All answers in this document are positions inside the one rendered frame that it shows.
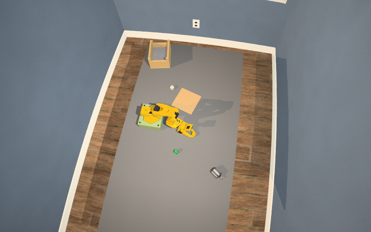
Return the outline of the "light wooden crate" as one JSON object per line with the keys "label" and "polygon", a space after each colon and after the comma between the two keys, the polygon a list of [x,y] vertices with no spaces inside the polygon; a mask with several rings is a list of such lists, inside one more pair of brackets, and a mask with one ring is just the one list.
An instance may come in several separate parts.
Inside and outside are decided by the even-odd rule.
{"label": "light wooden crate", "polygon": [[170,69],[170,40],[152,43],[149,46],[148,61],[151,69]]}

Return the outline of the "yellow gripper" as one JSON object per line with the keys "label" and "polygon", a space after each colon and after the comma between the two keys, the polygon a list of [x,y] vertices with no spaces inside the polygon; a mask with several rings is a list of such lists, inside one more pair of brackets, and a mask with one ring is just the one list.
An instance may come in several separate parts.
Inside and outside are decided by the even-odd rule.
{"label": "yellow gripper", "polygon": [[[178,130],[177,132],[180,133],[180,134],[183,134],[183,135],[186,135],[188,137],[194,137],[190,134],[188,134],[186,131],[192,131],[194,132],[194,130],[192,129],[193,125],[192,124],[188,124],[186,122],[182,122],[182,124],[180,124],[180,126],[178,127]],[[195,133],[195,132],[194,132]]]}

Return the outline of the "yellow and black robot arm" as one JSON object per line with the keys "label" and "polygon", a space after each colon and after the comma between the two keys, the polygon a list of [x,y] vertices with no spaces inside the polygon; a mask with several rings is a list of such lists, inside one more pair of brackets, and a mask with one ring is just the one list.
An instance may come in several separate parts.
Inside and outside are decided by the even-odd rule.
{"label": "yellow and black robot arm", "polygon": [[178,109],[165,104],[157,103],[156,106],[143,106],[141,113],[144,116],[144,121],[149,124],[159,121],[162,116],[168,116],[166,124],[172,128],[178,128],[183,122],[177,118],[179,115]]}

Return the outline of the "tan mat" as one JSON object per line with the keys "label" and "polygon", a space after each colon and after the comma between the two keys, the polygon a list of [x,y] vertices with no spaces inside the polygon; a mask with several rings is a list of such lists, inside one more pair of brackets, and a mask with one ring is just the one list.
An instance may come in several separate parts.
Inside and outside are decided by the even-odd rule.
{"label": "tan mat", "polygon": [[191,115],[200,99],[201,96],[182,88],[173,101],[172,106]]}

